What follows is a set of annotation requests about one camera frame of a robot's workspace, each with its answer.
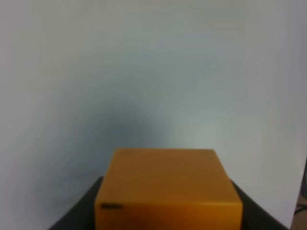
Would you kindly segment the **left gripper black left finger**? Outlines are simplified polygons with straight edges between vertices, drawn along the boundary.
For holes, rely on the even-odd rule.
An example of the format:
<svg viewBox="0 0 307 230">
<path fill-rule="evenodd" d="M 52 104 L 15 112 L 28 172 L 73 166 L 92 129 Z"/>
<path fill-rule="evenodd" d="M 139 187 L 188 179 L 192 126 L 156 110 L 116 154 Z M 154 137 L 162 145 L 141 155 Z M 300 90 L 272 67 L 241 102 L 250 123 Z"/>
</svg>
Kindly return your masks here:
<svg viewBox="0 0 307 230">
<path fill-rule="evenodd" d="M 79 201 L 49 230 L 94 230 L 94 201 L 103 177 L 99 177 Z"/>
</svg>

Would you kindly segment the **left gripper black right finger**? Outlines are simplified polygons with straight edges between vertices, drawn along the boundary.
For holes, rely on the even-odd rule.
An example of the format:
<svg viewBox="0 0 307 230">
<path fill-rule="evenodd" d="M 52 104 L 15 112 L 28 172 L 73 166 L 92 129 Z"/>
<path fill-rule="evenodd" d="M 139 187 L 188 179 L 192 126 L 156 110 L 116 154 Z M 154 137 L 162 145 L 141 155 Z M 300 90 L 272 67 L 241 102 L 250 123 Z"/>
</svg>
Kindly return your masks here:
<svg viewBox="0 0 307 230">
<path fill-rule="evenodd" d="M 242 230 L 288 230 L 253 201 L 234 181 L 231 182 L 243 204 Z"/>
</svg>

